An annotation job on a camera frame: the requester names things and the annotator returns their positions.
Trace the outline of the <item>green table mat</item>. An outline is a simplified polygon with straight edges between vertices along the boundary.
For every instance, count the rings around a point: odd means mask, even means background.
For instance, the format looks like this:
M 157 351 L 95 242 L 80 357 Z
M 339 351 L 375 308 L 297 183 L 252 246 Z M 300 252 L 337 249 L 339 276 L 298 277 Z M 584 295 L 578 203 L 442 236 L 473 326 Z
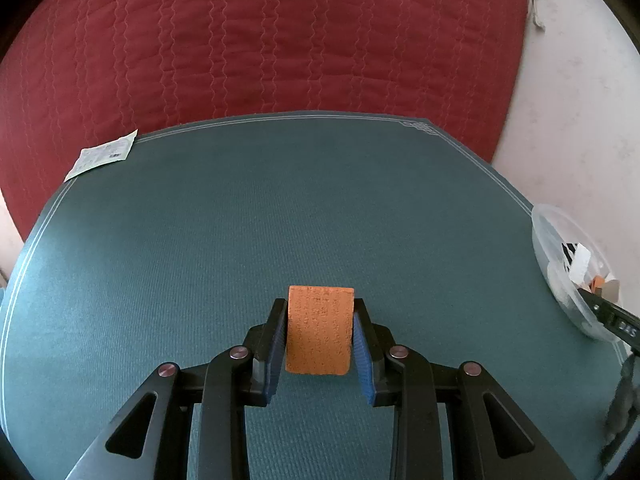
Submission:
M 213 359 L 293 285 L 350 287 L 400 344 L 480 362 L 599 477 L 618 350 L 556 303 L 529 203 L 451 136 L 387 117 L 184 126 L 61 185 L 2 301 L 2 427 L 62 479 L 158 364 Z

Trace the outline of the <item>red quilted sofa cover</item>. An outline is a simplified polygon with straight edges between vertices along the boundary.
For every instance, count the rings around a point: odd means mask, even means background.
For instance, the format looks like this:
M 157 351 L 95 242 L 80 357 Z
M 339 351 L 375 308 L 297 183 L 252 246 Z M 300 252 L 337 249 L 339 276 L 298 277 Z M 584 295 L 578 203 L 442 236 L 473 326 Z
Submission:
M 527 0 L 43 0 L 1 61 L 21 236 L 83 148 L 293 110 L 421 117 L 495 154 Z

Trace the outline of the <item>white paper packet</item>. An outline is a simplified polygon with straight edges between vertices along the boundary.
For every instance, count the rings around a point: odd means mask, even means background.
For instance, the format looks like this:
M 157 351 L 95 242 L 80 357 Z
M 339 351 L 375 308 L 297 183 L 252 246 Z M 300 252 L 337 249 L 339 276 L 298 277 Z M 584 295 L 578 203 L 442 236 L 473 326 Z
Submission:
M 127 159 L 134 146 L 137 135 L 138 130 L 134 130 L 116 140 L 93 146 L 92 148 L 83 148 L 72 169 L 66 174 L 64 181 L 67 182 L 77 178 L 81 174 L 101 166 L 114 164 L 114 162 L 123 162 Z

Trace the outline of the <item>beige triangular block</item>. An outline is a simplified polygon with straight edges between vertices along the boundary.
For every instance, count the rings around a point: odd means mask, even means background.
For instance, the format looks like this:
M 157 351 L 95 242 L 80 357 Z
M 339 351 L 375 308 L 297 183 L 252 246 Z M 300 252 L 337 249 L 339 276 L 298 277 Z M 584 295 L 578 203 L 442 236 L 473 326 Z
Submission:
M 620 281 L 612 278 L 612 280 L 605 281 L 600 287 L 601 297 L 606 301 L 617 304 L 620 300 Z

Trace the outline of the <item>clear plastic bowl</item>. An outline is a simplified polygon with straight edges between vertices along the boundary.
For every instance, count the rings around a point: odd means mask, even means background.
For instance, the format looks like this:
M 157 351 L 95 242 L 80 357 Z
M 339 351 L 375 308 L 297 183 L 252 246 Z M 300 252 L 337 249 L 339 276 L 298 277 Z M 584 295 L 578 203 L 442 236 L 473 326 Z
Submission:
M 542 276 L 561 310 L 584 335 L 610 342 L 617 337 L 606 330 L 590 310 L 582 290 L 604 287 L 604 298 L 620 303 L 620 280 L 604 253 L 587 232 L 564 210 L 537 204 L 532 209 L 532 242 Z

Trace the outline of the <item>white power adapter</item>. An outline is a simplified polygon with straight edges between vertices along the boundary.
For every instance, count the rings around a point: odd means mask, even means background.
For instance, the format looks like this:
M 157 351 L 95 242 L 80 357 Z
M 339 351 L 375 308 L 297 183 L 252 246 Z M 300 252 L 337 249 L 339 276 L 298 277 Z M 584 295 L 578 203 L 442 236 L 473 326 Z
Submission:
M 575 285 L 584 284 L 591 260 L 590 250 L 580 243 L 563 243 L 561 247 L 568 278 Z

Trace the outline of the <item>orange flat block in bowl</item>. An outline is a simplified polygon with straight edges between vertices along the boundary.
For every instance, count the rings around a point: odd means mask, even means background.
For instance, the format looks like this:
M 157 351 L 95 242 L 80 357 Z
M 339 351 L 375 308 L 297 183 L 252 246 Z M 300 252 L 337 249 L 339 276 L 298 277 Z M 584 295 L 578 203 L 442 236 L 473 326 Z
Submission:
M 593 294 L 597 296 L 601 296 L 604 285 L 605 285 L 605 278 L 601 275 L 596 275 L 589 283 L 589 290 Z

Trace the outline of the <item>orange block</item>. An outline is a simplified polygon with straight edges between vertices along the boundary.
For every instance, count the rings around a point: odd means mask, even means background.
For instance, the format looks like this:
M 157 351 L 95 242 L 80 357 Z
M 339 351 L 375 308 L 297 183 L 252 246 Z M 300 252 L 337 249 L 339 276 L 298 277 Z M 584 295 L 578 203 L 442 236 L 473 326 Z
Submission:
M 601 275 L 596 275 L 589 283 L 589 290 L 593 294 L 597 296 L 601 296 L 604 285 L 605 285 L 605 278 Z
M 292 285 L 288 289 L 285 369 L 289 373 L 348 373 L 354 303 L 352 288 Z

